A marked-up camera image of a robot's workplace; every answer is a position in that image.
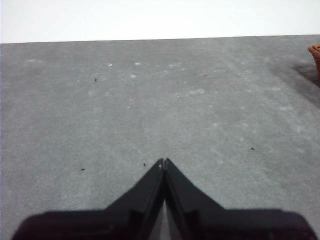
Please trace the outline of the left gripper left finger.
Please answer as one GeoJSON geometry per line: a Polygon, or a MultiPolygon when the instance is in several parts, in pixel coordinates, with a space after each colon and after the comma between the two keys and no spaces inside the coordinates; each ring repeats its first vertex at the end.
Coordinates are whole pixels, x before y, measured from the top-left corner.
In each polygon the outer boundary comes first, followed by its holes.
{"type": "Polygon", "coordinates": [[[14,240],[147,240],[162,209],[164,160],[159,159],[105,209],[47,211],[27,217],[14,240]]]}

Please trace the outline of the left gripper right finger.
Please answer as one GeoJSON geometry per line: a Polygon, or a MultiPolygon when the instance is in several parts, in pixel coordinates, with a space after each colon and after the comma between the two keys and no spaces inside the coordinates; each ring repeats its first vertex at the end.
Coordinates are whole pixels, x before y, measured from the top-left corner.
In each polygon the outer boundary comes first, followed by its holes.
{"type": "Polygon", "coordinates": [[[316,240],[299,213],[281,209],[226,209],[165,159],[165,201],[183,240],[316,240]]]}

